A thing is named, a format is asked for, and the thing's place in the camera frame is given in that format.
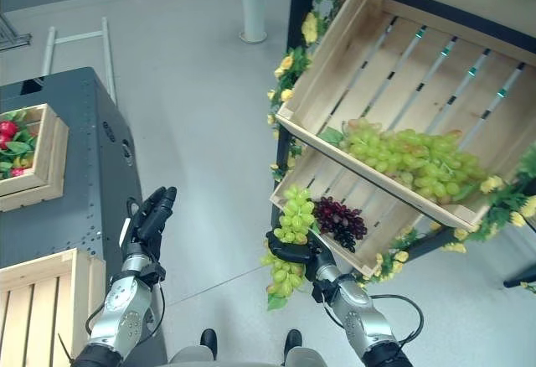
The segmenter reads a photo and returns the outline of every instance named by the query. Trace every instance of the white metal frame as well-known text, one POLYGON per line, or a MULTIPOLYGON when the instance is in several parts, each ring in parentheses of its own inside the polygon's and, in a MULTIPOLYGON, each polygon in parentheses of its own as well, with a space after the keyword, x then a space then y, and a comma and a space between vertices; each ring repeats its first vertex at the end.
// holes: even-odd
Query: white metal frame
POLYGON ((52 58, 54 54, 54 46, 56 44, 75 42, 76 40, 97 38, 102 36, 104 66, 106 72, 106 87, 108 94, 114 103, 116 101, 116 86, 114 83, 114 68, 111 62, 111 45, 110 45, 110 32, 108 30, 108 19, 102 17, 102 29, 95 32, 88 32, 87 34, 74 34, 72 36, 65 36, 64 38, 56 38, 56 28, 51 26, 49 28, 49 36, 47 38, 47 44, 44 48, 43 67, 41 69, 41 75, 46 76, 50 74, 52 69, 52 58))

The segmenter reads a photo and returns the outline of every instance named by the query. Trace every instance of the metal shelf frame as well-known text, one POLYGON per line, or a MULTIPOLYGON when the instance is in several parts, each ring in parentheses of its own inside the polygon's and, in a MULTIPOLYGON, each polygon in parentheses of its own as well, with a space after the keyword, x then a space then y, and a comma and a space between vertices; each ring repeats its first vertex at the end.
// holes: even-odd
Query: metal shelf frame
MULTIPOLYGON (((302 23, 311 10, 313 0, 291 0, 291 11, 287 33, 287 49, 295 48, 302 44, 302 23)), ((433 13, 439 17, 449 19, 453 22, 467 26, 483 32, 494 38, 501 39, 504 42, 513 44, 521 49, 525 49, 536 54, 536 38, 523 34, 517 30, 508 28, 500 23, 490 21, 479 17, 475 14, 454 8, 444 3, 434 0, 395 0, 397 2, 409 5, 414 8, 433 13)), ((288 153, 292 134, 283 126, 279 127, 279 137, 277 140, 276 164, 280 169, 285 169, 288 160, 288 153)), ((272 228, 278 226, 279 209, 273 205, 271 214, 272 228)), ((442 247, 444 244, 454 240, 452 229, 444 228, 436 234, 426 237, 415 242, 410 248, 410 260, 423 256, 430 251, 442 247)), ((513 277, 504 282, 505 287, 517 286, 519 282, 536 281, 536 266, 532 266, 527 271, 522 272, 519 276, 513 277)))

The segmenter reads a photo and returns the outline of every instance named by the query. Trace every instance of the wooden crate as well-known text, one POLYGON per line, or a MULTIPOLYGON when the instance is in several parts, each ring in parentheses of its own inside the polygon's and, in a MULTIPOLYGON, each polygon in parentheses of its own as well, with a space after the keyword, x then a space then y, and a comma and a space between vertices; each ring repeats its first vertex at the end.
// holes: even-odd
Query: wooden crate
POLYGON ((460 129, 467 135, 481 125, 465 150, 490 173, 512 176, 536 139, 534 65, 535 54, 420 10, 390 0, 347 0, 277 119, 305 143, 423 214, 471 230, 488 209, 483 195, 439 206, 317 134, 325 127, 340 131, 342 121, 359 117, 374 97, 367 119, 388 127, 401 115, 396 131, 425 132, 445 108, 432 133, 460 129), (504 92, 509 80, 515 81, 504 92), (402 112, 409 98, 413 102, 402 112))
POLYGON ((271 202, 275 206, 283 209, 286 203, 283 193, 292 184, 308 187, 313 200, 333 196, 334 200, 343 201, 349 208, 363 211, 360 217, 368 232, 362 240, 358 240, 354 253, 341 247, 330 234, 321 235, 320 238, 332 251, 366 276, 372 275, 377 267, 376 254, 388 250, 400 230, 412 225, 420 216, 409 205, 363 181, 357 174, 310 147, 271 195, 271 202))
POLYGON ((50 151, 49 171, 44 185, 0 197, 0 211, 37 204, 61 197, 64 193, 64 171, 67 156, 69 128, 59 117, 55 119, 54 137, 50 151))
POLYGON ((31 106, 25 110, 24 122, 31 133, 38 134, 33 165, 24 170, 22 176, 0 181, 0 196, 33 189, 47 183, 54 129, 58 116, 47 104, 31 106))
POLYGON ((0 270, 0 366, 68 367, 105 295, 105 264, 76 249, 0 270))

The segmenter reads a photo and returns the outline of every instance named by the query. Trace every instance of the black cable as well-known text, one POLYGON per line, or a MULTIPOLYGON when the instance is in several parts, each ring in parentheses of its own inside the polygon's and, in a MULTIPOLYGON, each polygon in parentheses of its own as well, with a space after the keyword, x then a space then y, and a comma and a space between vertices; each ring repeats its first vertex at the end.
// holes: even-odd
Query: black cable
POLYGON ((158 286, 160 288, 160 295, 162 296, 162 315, 160 316, 160 321, 158 321, 157 326, 153 329, 153 331, 147 335, 144 339, 140 340, 136 346, 139 346, 140 344, 144 344, 146 341, 148 341, 152 336, 158 331, 160 328, 160 325, 162 325, 162 321, 164 319, 164 313, 166 312, 166 299, 164 298, 164 290, 162 289, 162 285, 160 285, 160 282, 158 283, 158 286))
POLYGON ((100 304, 100 306, 85 320, 85 331, 88 333, 88 335, 91 336, 91 328, 90 328, 90 322, 93 318, 96 317, 98 313, 101 312, 101 309, 104 307, 104 302, 100 304))
POLYGON ((398 298, 399 300, 404 300, 405 302, 411 304, 413 308, 417 311, 419 314, 419 326, 417 329, 413 332, 411 332, 405 339, 402 339, 400 341, 400 348, 402 349, 402 346, 405 344, 408 344, 413 339, 417 338, 420 335, 420 332, 422 331, 422 328, 425 326, 425 315, 423 314, 420 307, 417 305, 416 302, 411 300, 410 298, 407 298, 406 296, 400 296, 399 294, 375 294, 373 296, 370 296, 370 298, 398 298))

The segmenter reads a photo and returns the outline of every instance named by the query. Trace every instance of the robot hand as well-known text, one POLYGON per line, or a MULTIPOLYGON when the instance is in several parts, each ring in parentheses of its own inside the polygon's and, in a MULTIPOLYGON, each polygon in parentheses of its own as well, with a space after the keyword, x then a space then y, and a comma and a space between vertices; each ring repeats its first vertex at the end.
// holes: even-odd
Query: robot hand
POLYGON ((111 278, 104 311, 74 367, 116 367, 138 344, 152 289, 166 277, 158 262, 160 243, 176 195, 175 187, 161 187, 132 217, 121 244, 121 272, 111 278))
POLYGON ((285 244, 273 231, 266 234, 272 254, 284 261, 305 264, 313 283, 312 296, 329 305, 342 322, 348 342, 366 367, 411 367, 384 315, 351 275, 337 268, 332 252, 311 231, 305 246, 285 244))

